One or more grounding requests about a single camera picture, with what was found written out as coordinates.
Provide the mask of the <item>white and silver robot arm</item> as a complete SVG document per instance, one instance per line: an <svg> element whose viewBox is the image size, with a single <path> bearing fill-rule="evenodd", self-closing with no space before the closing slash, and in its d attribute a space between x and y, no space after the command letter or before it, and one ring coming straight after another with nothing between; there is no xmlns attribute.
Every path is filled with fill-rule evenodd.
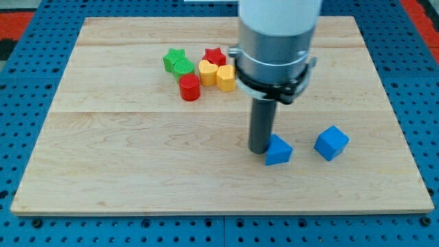
<svg viewBox="0 0 439 247"><path fill-rule="evenodd" d="M267 152L277 104L290 105L307 88L309 57L322 0L240 0L235 62L237 85L251 96L248 148Z"/></svg>

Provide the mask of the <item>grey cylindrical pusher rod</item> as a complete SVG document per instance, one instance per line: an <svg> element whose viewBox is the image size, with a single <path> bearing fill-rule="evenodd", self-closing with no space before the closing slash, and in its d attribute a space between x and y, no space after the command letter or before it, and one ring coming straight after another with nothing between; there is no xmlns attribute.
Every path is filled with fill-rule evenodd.
<svg viewBox="0 0 439 247"><path fill-rule="evenodd" d="M248 148L255 154L263 154L268 150L276 105L274 100L252 100Z"/></svg>

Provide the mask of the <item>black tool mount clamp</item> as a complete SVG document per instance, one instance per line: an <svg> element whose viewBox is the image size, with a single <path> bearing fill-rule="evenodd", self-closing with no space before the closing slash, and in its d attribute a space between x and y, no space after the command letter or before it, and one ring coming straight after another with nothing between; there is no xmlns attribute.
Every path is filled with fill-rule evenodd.
<svg viewBox="0 0 439 247"><path fill-rule="evenodd" d="M247 76L238 66L235 68L238 87L247 95L258 100L274 100L285 105L292 104L309 85L317 58L312 57L297 78L280 84L257 82Z"/></svg>

